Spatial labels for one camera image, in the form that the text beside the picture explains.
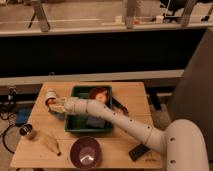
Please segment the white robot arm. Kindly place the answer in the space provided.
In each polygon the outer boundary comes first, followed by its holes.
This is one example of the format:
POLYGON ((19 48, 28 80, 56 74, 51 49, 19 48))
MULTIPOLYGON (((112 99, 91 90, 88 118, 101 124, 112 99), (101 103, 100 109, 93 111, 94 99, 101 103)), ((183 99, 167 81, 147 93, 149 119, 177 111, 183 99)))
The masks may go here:
POLYGON ((159 153, 166 171, 210 171, 204 136, 190 120, 175 120, 162 131, 119 114, 103 102, 93 99, 56 98, 48 107, 51 111, 65 115, 86 114, 113 123, 144 146, 159 153))

